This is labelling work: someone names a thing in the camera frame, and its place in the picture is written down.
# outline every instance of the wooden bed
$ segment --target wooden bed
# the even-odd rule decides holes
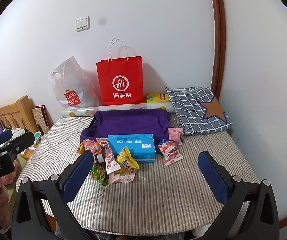
[[[15,103],[0,107],[0,124],[2,128],[26,128],[35,133],[38,131],[32,115],[32,106],[28,96],[19,98]]]

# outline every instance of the blue gripper pad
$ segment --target blue gripper pad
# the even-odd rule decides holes
[[[217,169],[212,165],[204,152],[199,154],[198,166],[205,177],[217,202],[226,205],[229,201],[229,186],[218,173]]]
[[[84,151],[82,155],[85,155],[77,167],[72,171],[65,184],[62,187],[62,200],[64,203],[73,201],[83,182],[87,178],[89,171],[93,166],[93,154],[89,151]]]
[[[0,145],[6,141],[9,141],[11,138],[12,138],[11,130],[7,130],[7,131],[0,133]]]

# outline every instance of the yellow package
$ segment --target yellow package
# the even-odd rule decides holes
[[[121,169],[114,172],[114,174],[130,172],[139,169],[139,165],[134,158],[131,157],[128,147],[124,147],[116,158]]]
[[[146,103],[168,103],[168,102],[170,102],[168,94],[151,93],[146,95]]]

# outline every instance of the green snack package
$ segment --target green snack package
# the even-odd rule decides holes
[[[107,185],[109,176],[107,175],[105,166],[101,166],[98,163],[94,163],[89,174],[94,180],[99,182],[101,185],[103,186]]]

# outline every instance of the human hand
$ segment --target human hand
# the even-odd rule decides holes
[[[10,226],[9,197],[7,188],[0,180],[0,226],[7,229]]]

